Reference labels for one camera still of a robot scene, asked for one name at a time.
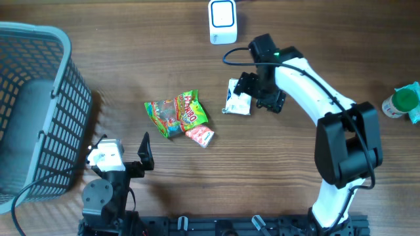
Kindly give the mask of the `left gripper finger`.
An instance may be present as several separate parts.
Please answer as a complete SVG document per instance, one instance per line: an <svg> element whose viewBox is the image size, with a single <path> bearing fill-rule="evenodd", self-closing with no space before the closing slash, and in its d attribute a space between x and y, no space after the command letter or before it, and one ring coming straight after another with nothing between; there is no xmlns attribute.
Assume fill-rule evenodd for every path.
<svg viewBox="0 0 420 236"><path fill-rule="evenodd" d="M97 148L98 147L98 145L99 145L99 143L103 140L103 139L105 139L105 138L107 138L108 136L106 135L106 134L103 134L100 138L99 138L99 140L94 144L94 145L92 145L92 148Z"/></svg>
<svg viewBox="0 0 420 236"><path fill-rule="evenodd" d="M141 145L137 151L144 170L154 170L154 158L150 147L150 136L145 132Z"/></svg>

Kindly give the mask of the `white tissue pack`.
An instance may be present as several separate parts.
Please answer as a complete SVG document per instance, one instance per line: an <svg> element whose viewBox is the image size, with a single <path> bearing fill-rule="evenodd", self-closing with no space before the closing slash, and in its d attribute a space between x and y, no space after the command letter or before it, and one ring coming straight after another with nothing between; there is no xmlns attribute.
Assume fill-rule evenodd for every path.
<svg viewBox="0 0 420 236"><path fill-rule="evenodd" d="M245 93L241 93L240 95L235 94L234 89L237 84L238 79L231 78L229 80L226 105L222 109L222 113L250 115L252 97Z"/></svg>

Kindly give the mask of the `Haribo gummy candy bag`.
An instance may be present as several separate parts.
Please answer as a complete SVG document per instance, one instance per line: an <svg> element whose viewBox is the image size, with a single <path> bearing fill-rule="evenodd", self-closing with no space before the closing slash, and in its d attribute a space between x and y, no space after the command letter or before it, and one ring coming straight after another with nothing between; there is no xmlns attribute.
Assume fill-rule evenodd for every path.
<svg viewBox="0 0 420 236"><path fill-rule="evenodd" d="M198 90L183 92L173 99L145 102L149 118L165 138L170 138L208 122L198 100Z"/></svg>

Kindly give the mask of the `red orange snack pack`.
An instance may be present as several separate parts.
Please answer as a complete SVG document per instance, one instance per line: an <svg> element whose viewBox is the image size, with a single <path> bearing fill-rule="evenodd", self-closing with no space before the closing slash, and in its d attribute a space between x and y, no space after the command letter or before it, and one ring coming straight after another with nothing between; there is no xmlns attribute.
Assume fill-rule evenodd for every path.
<svg viewBox="0 0 420 236"><path fill-rule="evenodd" d="M203 148L206 148L209 145L214 134L215 133L205 125L198 125L185 132L187 137L197 142Z"/></svg>

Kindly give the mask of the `green lid jar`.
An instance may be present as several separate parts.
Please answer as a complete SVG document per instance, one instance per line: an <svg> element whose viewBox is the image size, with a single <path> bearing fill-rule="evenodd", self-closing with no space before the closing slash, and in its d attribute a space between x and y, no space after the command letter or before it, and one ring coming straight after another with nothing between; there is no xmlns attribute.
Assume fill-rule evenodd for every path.
<svg viewBox="0 0 420 236"><path fill-rule="evenodd" d="M390 118L399 118L416 108L418 104L419 99L416 92L403 88L383 101L382 110Z"/></svg>

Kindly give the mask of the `teal wet wipes pack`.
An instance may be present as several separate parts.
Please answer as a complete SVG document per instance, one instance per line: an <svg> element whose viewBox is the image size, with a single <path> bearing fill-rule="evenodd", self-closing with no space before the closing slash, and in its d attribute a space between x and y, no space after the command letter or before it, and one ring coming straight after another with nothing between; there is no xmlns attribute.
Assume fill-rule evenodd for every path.
<svg viewBox="0 0 420 236"><path fill-rule="evenodd" d="M393 98L393 104L397 110L407 113L411 122L419 122L419 83L406 85L396 88Z"/></svg>

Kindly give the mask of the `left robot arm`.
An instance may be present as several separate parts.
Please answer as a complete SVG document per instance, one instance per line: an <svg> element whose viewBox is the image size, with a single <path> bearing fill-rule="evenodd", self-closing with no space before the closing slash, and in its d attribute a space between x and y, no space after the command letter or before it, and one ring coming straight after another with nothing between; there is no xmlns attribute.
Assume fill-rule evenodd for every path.
<svg viewBox="0 0 420 236"><path fill-rule="evenodd" d="M146 132L141 141L138 161L124 162L123 153L121 140L105 134L89 147L87 164L99 178L83 189L83 219L79 221L78 235L149 234L136 209L126 209L128 196L135 197L130 181L154 169L149 134Z"/></svg>

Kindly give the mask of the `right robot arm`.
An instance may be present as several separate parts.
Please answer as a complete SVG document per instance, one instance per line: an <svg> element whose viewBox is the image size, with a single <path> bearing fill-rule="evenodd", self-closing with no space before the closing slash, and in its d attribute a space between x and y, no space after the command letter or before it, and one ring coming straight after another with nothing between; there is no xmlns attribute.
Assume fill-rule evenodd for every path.
<svg viewBox="0 0 420 236"><path fill-rule="evenodd" d="M279 49L269 34L254 38L245 49L257 70L242 73L234 93L250 95L258 108L274 113L281 112L290 95L316 125L314 162L322 177L318 198L303 224L289 223L286 229L304 235L360 235L348 209L357 191L375 187L375 168L383 162L377 110L337 92L301 52Z"/></svg>

